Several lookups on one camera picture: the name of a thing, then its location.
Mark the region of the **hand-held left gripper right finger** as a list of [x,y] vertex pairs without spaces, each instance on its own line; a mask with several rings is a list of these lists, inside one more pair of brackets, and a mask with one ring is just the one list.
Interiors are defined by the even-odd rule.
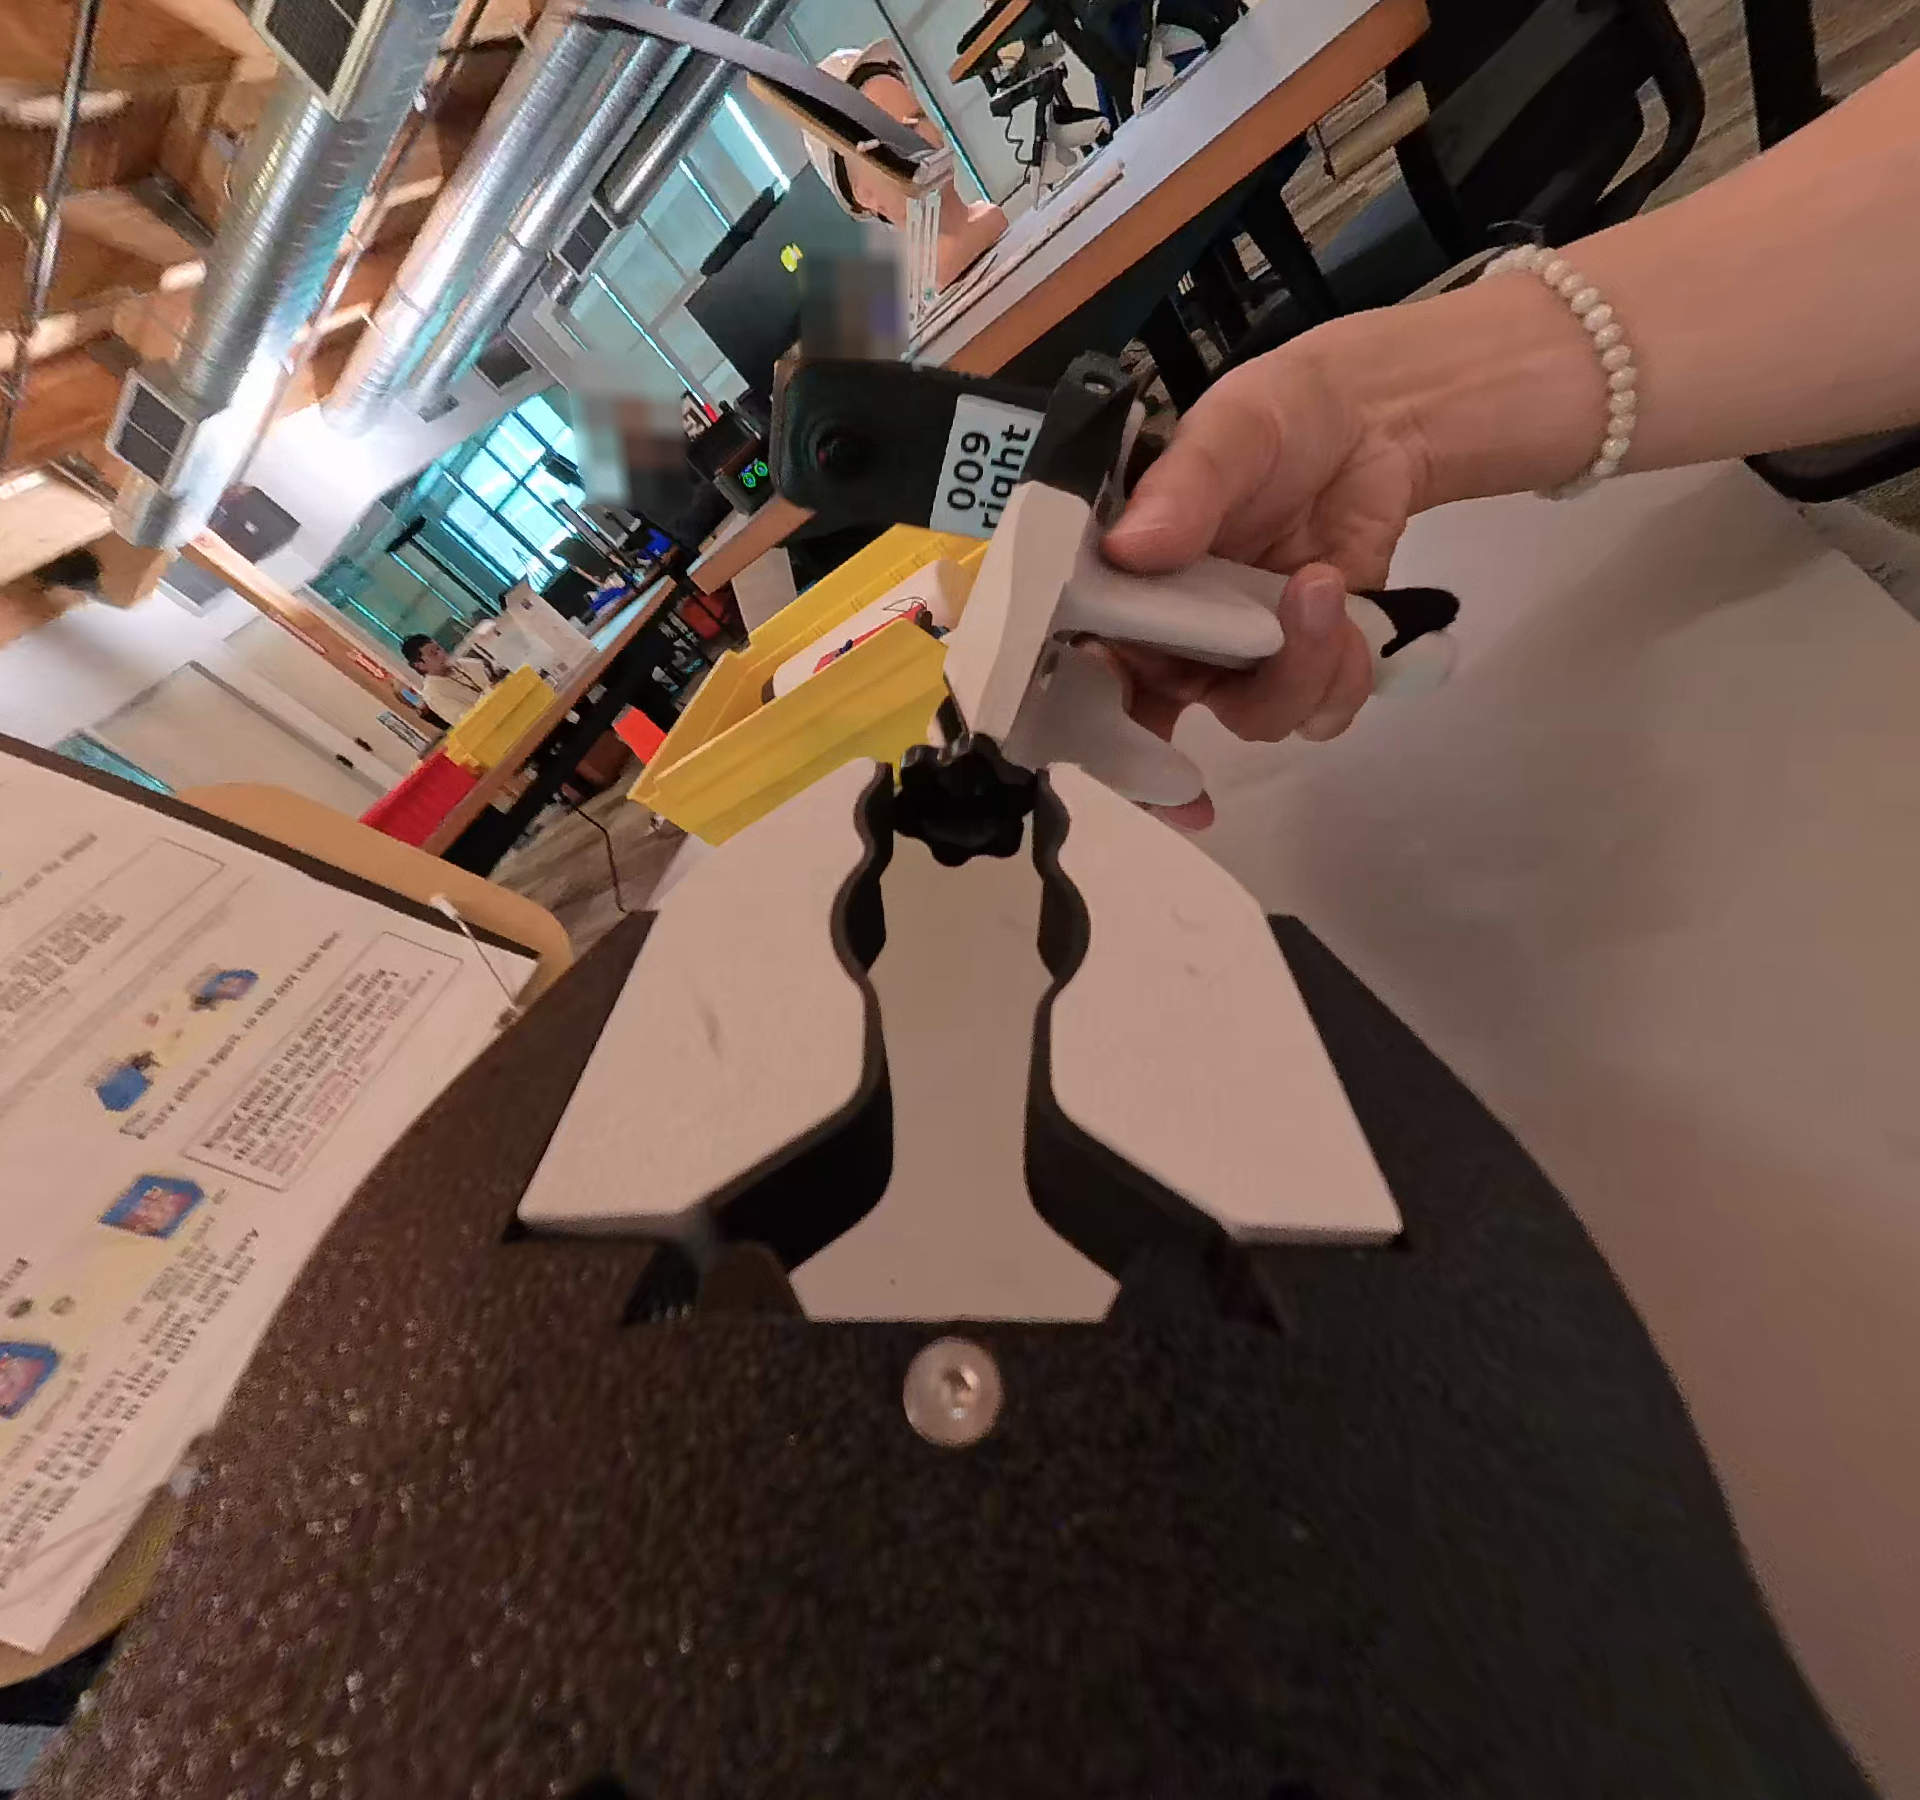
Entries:
[[1163,1247],[1384,1247],[1401,1211],[1259,903],[1085,773],[1031,814],[1024,1181],[1092,1262]]

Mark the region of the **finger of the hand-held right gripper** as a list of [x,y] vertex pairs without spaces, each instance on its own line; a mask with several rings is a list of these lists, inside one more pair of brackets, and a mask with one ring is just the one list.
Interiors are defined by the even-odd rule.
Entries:
[[1090,525],[1078,495],[1018,487],[944,640],[944,682],[964,733],[1026,773],[1068,760],[1098,706],[1100,660],[1053,626]]

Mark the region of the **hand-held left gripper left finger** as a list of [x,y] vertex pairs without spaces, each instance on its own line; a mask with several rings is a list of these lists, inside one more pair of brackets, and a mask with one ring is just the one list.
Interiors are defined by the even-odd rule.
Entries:
[[894,1172],[870,970],[890,773],[832,773],[660,901],[516,1208],[530,1235],[811,1259]]

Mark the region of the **black knob with metal screw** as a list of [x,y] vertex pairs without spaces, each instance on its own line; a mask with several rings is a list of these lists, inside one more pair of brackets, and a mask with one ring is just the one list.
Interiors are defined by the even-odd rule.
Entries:
[[890,829],[944,868],[1007,861],[1026,846],[1037,793],[1037,775],[1003,757],[992,738],[919,745],[899,757]]

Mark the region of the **yellow plastic bin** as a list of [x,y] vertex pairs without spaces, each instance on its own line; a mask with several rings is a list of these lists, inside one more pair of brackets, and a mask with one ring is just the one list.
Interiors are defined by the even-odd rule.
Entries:
[[937,736],[948,633],[989,543],[897,525],[723,655],[629,798],[717,846],[851,760]]
[[444,735],[439,754],[482,779],[506,765],[509,752],[545,714],[568,706],[531,665],[512,668]]

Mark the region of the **person's right forearm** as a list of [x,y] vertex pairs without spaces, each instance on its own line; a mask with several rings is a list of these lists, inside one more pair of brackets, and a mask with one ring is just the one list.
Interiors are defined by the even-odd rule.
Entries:
[[1918,62],[1722,180],[1409,319],[1412,517],[1916,427]]

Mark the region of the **person's right hand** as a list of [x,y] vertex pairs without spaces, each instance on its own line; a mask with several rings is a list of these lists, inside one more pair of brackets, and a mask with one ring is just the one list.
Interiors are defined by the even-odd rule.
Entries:
[[1172,740],[1203,706],[1250,743],[1346,733],[1373,694],[1373,655],[1347,615],[1385,587],[1428,456],[1406,371],[1412,320],[1382,310],[1323,324],[1223,374],[1176,424],[1107,528],[1135,577],[1219,559],[1282,575],[1280,651],[1232,672],[1126,647],[1100,652],[1129,719]]

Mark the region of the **black clock with green display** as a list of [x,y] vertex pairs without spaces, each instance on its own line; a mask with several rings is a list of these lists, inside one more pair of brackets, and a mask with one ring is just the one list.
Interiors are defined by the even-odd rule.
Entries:
[[738,517],[753,517],[777,493],[767,441],[755,421],[744,417],[739,408],[726,408],[687,447],[687,461]]

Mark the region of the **red plastic bin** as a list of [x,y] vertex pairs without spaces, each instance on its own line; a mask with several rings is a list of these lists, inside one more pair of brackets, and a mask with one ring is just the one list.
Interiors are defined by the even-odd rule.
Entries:
[[402,846],[427,851],[432,837],[468,800],[480,781],[480,773],[447,752],[432,752],[361,812],[357,824]]

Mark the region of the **grey desk with wooden edge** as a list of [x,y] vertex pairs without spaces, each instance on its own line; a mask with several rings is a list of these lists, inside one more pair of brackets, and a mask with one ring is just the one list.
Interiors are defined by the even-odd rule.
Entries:
[[1266,169],[1428,32],[1428,0],[1259,0],[950,288],[906,357],[1044,387],[1124,350]]

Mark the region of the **instruction sheet board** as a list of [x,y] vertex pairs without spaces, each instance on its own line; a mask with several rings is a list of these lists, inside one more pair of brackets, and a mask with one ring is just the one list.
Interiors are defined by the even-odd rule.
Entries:
[[283,789],[6,738],[4,1687],[145,1594],[332,1220],[571,965],[534,901]]

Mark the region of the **black office chair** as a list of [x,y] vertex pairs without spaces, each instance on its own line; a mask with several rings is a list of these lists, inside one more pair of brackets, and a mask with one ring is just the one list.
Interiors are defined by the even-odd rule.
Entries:
[[1395,160],[1446,261],[1618,226],[1692,155],[1706,91],[1667,0],[1423,5],[1385,91],[1423,96]]

